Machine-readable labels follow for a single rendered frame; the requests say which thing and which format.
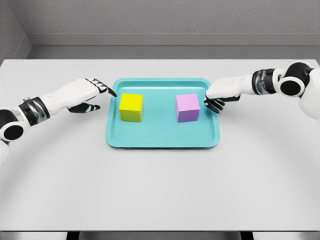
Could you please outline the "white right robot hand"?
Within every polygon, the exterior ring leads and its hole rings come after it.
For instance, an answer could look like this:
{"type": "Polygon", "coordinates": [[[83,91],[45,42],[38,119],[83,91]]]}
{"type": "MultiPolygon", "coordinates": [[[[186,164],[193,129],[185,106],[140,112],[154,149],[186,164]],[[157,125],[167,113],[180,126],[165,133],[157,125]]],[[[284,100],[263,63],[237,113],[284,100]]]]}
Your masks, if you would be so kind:
{"type": "Polygon", "coordinates": [[[205,92],[204,104],[212,112],[219,114],[226,103],[240,100],[241,93],[238,89],[240,77],[218,78],[211,83],[205,92]]]}

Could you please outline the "teal tray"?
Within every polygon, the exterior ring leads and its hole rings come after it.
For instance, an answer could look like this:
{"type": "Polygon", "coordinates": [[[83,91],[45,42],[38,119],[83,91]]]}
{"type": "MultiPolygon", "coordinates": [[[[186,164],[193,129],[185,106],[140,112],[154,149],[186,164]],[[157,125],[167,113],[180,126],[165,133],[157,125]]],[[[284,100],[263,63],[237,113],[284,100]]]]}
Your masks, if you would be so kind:
{"type": "Polygon", "coordinates": [[[210,82],[203,78],[122,78],[113,84],[105,140],[115,148],[211,148],[220,141],[218,116],[203,103],[210,82]],[[122,121],[121,95],[143,96],[141,122],[122,121]],[[177,95],[196,94],[196,121],[178,122],[177,95]]]}

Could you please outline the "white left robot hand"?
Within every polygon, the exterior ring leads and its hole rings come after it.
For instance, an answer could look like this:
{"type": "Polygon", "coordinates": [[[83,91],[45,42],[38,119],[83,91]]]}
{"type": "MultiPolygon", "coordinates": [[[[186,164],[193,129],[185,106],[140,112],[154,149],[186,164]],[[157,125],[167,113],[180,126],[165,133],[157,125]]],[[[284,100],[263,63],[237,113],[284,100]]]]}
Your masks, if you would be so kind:
{"type": "Polygon", "coordinates": [[[84,114],[99,110],[99,105],[88,104],[87,101],[95,98],[99,94],[109,93],[113,97],[117,94],[103,82],[96,78],[80,78],[59,90],[57,95],[61,97],[63,106],[71,113],[84,114]]]}

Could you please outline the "yellow cube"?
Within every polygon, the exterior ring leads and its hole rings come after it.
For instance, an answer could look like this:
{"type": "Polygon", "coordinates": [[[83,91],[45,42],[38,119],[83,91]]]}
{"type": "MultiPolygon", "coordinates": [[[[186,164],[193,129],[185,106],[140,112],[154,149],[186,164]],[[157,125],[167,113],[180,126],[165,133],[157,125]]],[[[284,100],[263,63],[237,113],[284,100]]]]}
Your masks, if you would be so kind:
{"type": "Polygon", "coordinates": [[[140,123],[143,109],[143,96],[141,94],[122,93],[118,107],[122,121],[140,123]]]}

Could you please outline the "purple cube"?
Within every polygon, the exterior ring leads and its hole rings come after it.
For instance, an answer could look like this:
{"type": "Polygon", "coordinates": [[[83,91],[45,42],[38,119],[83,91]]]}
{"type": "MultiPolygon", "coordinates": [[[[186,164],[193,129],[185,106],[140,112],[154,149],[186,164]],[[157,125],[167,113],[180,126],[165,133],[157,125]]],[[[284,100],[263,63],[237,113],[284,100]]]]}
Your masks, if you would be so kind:
{"type": "Polygon", "coordinates": [[[178,123],[198,120],[200,105],[196,93],[175,96],[175,114],[178,123]]]}

